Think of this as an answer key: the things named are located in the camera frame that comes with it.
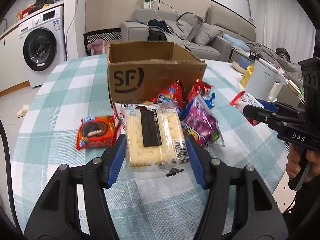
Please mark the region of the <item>person's right hand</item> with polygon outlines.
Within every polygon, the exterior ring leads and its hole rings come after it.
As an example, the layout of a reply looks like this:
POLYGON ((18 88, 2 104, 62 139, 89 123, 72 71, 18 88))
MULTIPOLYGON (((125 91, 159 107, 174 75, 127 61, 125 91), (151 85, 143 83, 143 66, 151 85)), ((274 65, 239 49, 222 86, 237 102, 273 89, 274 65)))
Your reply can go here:
MULTIPOLYGON (((308 150, 306 154, 307 160, 312 163, 310 171, 306 176, 305 182, 310 182, 320 173, 320 153, 319 151, 308 150)), ((289 145, 289 153, 287 155, 286 172, 290 178, 295 178, 300 172, 300 153, 294 144, 289 145)))

